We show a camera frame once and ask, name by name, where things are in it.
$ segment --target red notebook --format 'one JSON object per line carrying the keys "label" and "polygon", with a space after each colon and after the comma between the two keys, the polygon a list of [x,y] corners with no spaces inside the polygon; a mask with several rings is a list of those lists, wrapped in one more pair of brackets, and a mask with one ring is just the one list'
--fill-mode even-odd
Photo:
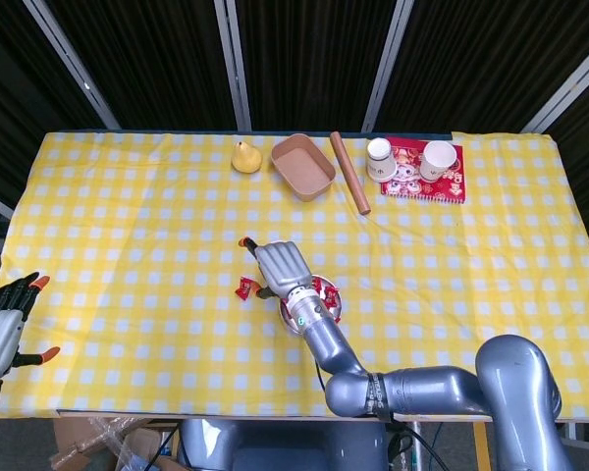
{"label": "red notebook", "polygon": [[427,141],[387,137],[397,160],[398,170],[392,180],[380,183],[382,194],[405,198],[431,199],[446,203],[464,203],[464,163],[462,147],[455,145],[457,159],[442,177],[433,183],[421,179],[419,165]]}

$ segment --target table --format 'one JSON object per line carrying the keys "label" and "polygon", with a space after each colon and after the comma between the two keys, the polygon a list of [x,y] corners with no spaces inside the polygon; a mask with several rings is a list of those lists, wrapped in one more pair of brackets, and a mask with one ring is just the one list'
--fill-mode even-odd
{"label": "table", "polygon": [[[537,342],[562,418],[589,420],[589,240],[556,145],[544,135],[454,134],[467,199],[394,199],[364,180],[358,215],[342,175],[312,202],[269,166],[283,137],[55,132],[46,135],[2,255],[0,284],[52,281],[21,351],[60,345],[5,377],[0,413],[57,411],[331,416],[312,357],[276,301],[234,295],[261,280],[237,247],[291,239],[340,287],[341,328],[370,370],[473,371],[487,338]],[[259,147],[259,173],[230,166]],[[329,139],[314,141],[335,163]],[[367,140],[346,139],[360,175]]]}

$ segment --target orange fingertip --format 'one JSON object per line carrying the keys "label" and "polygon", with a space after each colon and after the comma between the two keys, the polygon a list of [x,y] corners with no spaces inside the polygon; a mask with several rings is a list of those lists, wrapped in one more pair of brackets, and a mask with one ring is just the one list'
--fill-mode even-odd
{"label": "orange fingertip", "polygon": [[36,287],[36,288],[39,288],[39,290],[42,290],[45,288],[46,285],[48,285],[48,282],[50,282],[50,277],[43,276],[39,280],[32,282],[30,285],[28,285],[28,287],[29,288]]}
{"label": "orange fingertip", "polygon": [[59,348],[58,346],[53,346],[52,348],[48,348],[46,351],[44,351],[41,354],[41,364],[43,365],[44,363],[52,360],[55,356],[57,356],[57,354],[59,353],[59,351],[61,350],[61,348]]}

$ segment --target white cup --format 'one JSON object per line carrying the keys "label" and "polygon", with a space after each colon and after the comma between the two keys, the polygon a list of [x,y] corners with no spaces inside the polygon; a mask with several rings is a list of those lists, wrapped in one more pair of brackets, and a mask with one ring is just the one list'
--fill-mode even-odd
{"label": "white cup", "polygon": [[426,182],[435,182],[455,163],[454,147],[444,140],[432,140],[423,149],[419,174]]}
{"label": "white cup", "polygon": [[397,172],[397,162],[391,152],[391,143],[376,137],[366,146],[366,172],[373,182],[388,182]]}

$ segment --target wooden rolling pin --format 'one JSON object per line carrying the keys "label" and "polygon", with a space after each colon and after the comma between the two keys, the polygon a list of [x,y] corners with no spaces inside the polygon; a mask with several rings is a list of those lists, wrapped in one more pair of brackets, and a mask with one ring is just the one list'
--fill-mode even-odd
{"label": "wooden rolling pin", "polygon": [[347,150],[345,149],[345,145],[343,144],[343,140],[341,138],[341,134],[338,131],[332,132],[330,134],[330,142],[332,142],[332,148],[336,154],[336,159],[338,160],[338,164],[341,166],[341,170],[343,171],[345,181],[347,182],[347,186],[349,187],[353,201],[355,201],[357,210],[362,215],[369,214],[371,212],[371,207],[369,206],[369,202],[366,199],[366,195],[364,194],[360,180],[355,173],[351,159],[349,159]]}

